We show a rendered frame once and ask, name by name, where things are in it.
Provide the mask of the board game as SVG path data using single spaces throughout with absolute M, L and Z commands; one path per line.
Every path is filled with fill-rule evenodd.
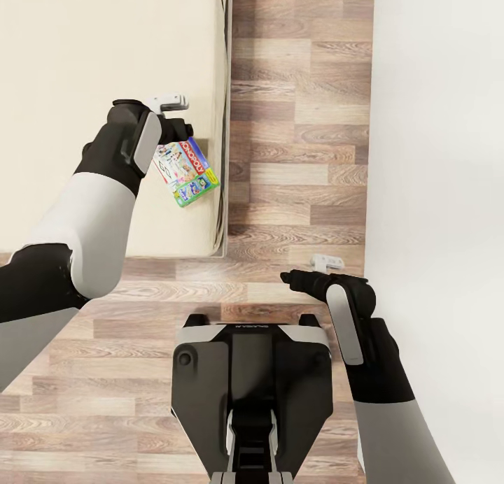
M 180 208 L 221 185 L 193 137 L 158 145 L 152 163 Z

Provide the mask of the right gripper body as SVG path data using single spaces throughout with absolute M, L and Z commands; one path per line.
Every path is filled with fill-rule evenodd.
M 325 274 L 321 272 L 313 271 L 301 271 L 297 269 L 291 270 L 291 280 L 290 280 L 290 290 L 295 292 L 307 293 L 310 296 L 318 297 L 315 295 L 315 283 L 319 277 L 323 277 Z

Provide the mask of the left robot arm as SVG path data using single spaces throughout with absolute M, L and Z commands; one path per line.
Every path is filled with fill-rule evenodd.
M 0 267 L 0 393 L 123 274 L 132 212 L 158 145 L 193 137 L 182 94 L 113 101 L 61 195 Z

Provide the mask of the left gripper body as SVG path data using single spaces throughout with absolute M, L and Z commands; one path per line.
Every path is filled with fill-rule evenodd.
M 165 126 L 165 138 L 159 145 L 167 145 L 169 143 L 184 142 L 188 140 L 186 134 L 185 121 L 183 118 L 163 118 L 158 116 Z

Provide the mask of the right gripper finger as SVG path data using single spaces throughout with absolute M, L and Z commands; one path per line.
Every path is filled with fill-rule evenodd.
M 283 283 L 285 284 L 290 284 L 290 280 L 291 280 L 291 271 L 290 272 L 282 272 L 280 274 L 280 277 L 283 281 Z

